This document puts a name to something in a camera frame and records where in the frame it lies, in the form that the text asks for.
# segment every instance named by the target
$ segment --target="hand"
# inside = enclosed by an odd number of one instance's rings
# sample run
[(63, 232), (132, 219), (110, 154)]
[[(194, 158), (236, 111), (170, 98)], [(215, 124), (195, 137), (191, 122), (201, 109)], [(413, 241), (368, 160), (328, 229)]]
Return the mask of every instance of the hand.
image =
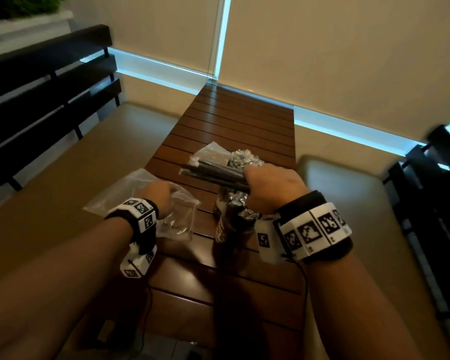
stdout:
[(152, 201), (157, 205), (159, 219), (166, 218), (173, 209), (173, 201), (171, 199), (172, 189), (170, 182), (164, 180), (156, 180), (149, 183), (145, 188), (138, 191), (138, 198), (144, 198)]
[(251, 192), (246, 206), (261, 214), (272, 215), (283, 205), (311, 192), (300, 175), (291, 169), (273, 164), (249, 164), (243, 171)]

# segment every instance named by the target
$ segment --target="left hand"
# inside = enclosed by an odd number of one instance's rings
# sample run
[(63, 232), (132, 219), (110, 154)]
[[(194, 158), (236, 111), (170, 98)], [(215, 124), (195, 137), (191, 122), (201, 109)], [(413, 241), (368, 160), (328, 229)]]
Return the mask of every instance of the left hand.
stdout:
[(157, 205), (158, 219), (166, 218), (173, 209), (173, 201), (171, 199), (171, 185), (164, 180), (156, 180), (149, 183), (145, 188), (138, 191), (138, 198), (144, 198), (152, 201)]

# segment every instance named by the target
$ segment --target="slatted wooden table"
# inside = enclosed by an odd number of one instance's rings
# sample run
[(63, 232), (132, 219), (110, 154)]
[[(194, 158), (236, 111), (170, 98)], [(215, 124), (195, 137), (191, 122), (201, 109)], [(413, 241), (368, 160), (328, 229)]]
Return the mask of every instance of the slatted wooden table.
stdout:
[(291, 263), (264, 263), (255, 235), (236, 259), (217, 268), (212, 256), (218, 186), (179, 175), (179, 164), (215, 141), (250, 149), (266, 162), (295, 167), (293, 111), (206, 84), (146, 165), (202, 202), (190, 242), (159, 239), (147, 273), (153, 304), (146, 331), (208, 348), (246, 346), (271, 359), (293, 359), (303, 327), (304, 282)]

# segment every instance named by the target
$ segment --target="forearm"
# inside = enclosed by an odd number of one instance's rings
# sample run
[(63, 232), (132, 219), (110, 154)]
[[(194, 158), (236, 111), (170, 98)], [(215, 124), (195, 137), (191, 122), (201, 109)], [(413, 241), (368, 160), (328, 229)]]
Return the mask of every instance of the forearm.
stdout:
[(353, 252), (307, 266), (313, 313), (331, 359), (421, 359), (405, 324)]
[(105, 220), (0, 281), (0, 358), (52, 357), (132, 234), (125, 220)]

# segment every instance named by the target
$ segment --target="green plant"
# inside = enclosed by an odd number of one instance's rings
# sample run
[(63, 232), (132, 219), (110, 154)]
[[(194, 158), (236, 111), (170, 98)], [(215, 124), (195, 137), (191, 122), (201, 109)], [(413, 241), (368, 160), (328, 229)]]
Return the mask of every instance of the green plant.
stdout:
[(63, 0), (0, 0), (0, 20), (57, 12)]

